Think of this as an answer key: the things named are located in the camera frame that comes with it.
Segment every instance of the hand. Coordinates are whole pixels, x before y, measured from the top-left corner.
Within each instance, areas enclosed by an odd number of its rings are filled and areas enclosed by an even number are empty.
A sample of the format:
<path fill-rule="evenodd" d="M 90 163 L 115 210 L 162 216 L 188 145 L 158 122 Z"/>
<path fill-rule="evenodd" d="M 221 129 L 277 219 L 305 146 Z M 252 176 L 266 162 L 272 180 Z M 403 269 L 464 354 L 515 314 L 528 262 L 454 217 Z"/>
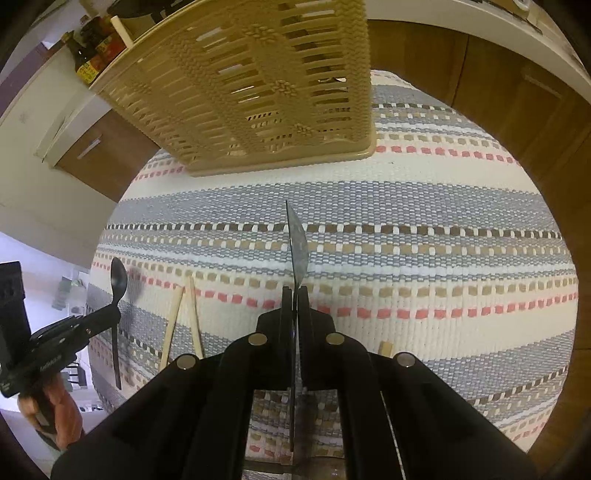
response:
<path fill-rule="evenodd" d="M 74 399 L 64 388 L 63 380 L 59 374 L 43 386 L 43 392 L 54 407 L 56 444 L 60 450 L 66 450 L 69 444 L 80 440 L 82 415 Z M 39 413 L 39 406 L 35 399 L 19 395 L 18 408 L 36 430 L 42 431 L 37 418 L 35 418 L 35 414 Z"/>

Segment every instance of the beige plastic basket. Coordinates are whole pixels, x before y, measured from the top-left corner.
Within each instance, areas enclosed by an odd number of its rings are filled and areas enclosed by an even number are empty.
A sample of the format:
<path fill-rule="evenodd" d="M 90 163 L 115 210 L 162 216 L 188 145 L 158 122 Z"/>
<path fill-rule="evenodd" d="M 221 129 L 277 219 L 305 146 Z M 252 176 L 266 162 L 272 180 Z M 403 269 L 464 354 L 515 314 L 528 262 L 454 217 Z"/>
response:
<path fill-rule="evenodd" d="M 95 81 L 193 175 L 373 153 L 363 0 L 205 0 L 145 33 Z"/>

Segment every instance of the white wall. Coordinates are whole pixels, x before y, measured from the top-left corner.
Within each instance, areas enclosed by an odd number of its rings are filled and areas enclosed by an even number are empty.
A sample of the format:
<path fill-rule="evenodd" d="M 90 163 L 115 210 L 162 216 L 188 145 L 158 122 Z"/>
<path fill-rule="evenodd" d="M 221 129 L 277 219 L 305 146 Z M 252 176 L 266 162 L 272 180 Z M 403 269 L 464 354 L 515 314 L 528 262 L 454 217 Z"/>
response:
<path fill-rule="evenodd" d="M 89 268 L 115 202 L 34 155 L 56 119 L 92 94 L 67 48 L 34 76 L 0 119 L 0 231 Z"/>

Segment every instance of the black plastic tool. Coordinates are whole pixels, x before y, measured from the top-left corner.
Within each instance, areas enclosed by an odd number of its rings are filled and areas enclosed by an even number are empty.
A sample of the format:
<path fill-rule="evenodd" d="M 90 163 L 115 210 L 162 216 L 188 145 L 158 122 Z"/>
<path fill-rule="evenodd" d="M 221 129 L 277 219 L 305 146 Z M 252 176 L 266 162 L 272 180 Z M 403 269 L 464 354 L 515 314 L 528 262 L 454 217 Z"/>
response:
<path fill-rule="evenodd" d="M 0 392 L 5 397 L 21 394 L 35 399 L 43 439 L 56 449 L 54 408 L 43 386 L 76 360 L 76 354 L 88 345 L 90 338 L 109 328 L 113 337 L 115 381 L 121 388 L 118 303 L 127 289 L 127 272 L 117 257 L 111 262 L 111 288 L 113 300 L 109 305 L 86 316 L 59 320 L 31 335 L 20 263 L 0 264 Z"/>

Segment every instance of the wooden cabinet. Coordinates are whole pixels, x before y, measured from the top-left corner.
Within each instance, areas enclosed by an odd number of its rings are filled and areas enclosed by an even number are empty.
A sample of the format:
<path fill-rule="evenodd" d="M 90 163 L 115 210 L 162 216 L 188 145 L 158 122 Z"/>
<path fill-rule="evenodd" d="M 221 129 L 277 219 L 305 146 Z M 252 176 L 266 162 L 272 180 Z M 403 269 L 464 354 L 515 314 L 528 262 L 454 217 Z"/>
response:
<path fill-rule="evenodd" d="M 451 105 L 468 35 L 409 22 L 368 20 L 371 67 L 400 75 Z"/>
<path fill-rule="evenodd" d="M 62 156 L 60 168 L 118 202 L 159 147 L 111 110 Z"/>

